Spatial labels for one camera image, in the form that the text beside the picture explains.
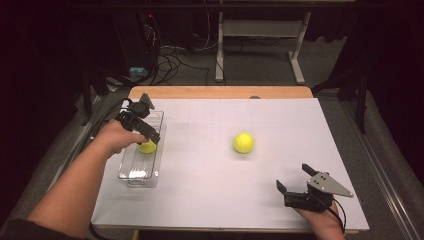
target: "forearm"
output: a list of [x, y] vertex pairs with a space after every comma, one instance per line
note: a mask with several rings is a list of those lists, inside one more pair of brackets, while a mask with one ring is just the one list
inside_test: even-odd
[[31, 212], [28, 220], [84, 238], [109, 156], [110, 152], [101, 146], [89, 145]]

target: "gray floor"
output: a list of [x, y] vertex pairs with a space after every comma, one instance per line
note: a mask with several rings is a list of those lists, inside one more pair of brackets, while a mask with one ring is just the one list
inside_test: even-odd
[[[299, 55], [306, 86], [313, 87], [329, 77], [344, 41], [326, 43], [322, 39], [305, 42]], [[225, 82], [214, 80], [215, 50], [178, 50], [180, 65], [178, 73], [161, 85], [275, 85], [294, 86], [296, 82], [288, 61], [287, 52], [294, 47], [293, 40], [282, 40], [276, 44], [263, 45], [237, 40], [225, 42]], [[167, 70], [166, 64], [161, 69]], [[354, 102], [339, 102], [334, 90], [324, 90], [315, 95], [320, 100], [330, 130], [340, 155], [351, 177], [355, 190], [362, 201], [362, 208], [370, 230], [347, 239], [421, 239], [424, 231], [424, 190], [405, 162], [389, 131], [380, 118], [371, 94], [367, 96], [365, 127], [361, 134], [353, 122]], [[125, 97], [128, 89], [111, 92], [102, 101], [94, 103], [99, 111]], [[81, 106], [81, 99], [76, 102]], [[10, 218], [23, 218], [45, 194], [54, 181], [65, 159], [72, 157], [72, 146], [86, 128], [81, 126], [83, 111], [76, 114], [55, 140], [38, 167], [32, 181], [13, 210]], [[102, 235], [113, 239], [131, 239], [130, 230], [100, 230]], [[177, 239], [154, 235], [157, 239]], [[211, 235], [183, 235], [178, 239], [210, 239]], [[283, 235], [245, 235], [244, 239], [284, 239]], [[298, 239], [289, 236], [285, 239]]]

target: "yellow ball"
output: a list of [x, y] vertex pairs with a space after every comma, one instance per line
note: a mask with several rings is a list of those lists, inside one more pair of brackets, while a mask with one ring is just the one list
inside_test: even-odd
[[152, 153], [156, 150], [156, 144], [152, 140], [149, 140], [146, 143], [138, 145], [138, 150], [142, 153]]
[[253, 137], [248, 133], [240, 133], [234, 138], [234, 148], [239, 153], [248, 153], [253, 148]]

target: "hand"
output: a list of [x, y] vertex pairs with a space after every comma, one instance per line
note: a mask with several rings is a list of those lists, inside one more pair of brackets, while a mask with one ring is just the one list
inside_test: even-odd
[[[298, 208], [293, 209], [309, 222], [312, 230], [319, 240], [345, 239], [338, 219], [328, 210], [318, 213]], [[331, 209], [333, 209], [335, 213], [339, 214], [334, 201], [331, 205]]]
[[110, 152], [110, 156], [119, 153], [123, 148], [133, 143], [145, 143], [149, 139], [145, 136], [125, 130], [121, 123], [111, 119], [94, 138], [90, 145], [102, 147]]

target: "white tabletop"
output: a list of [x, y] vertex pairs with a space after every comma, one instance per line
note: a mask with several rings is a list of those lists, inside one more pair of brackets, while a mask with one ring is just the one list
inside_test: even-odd
[[[355, 189], [317, 99], [153, 99], [166, 134], [156, 188], [128, 188], [118, 179], [123, 153], [109, 159], [92, 222], [97, 227], [237, 231], [309, 231], [284, 206], [280, 180], [304, 192], [306, 163], [329, 172], [355, 194], [336, 196], [347, 230], [369, 229]], [[237, 153], [249, 132], [255, 146]]]

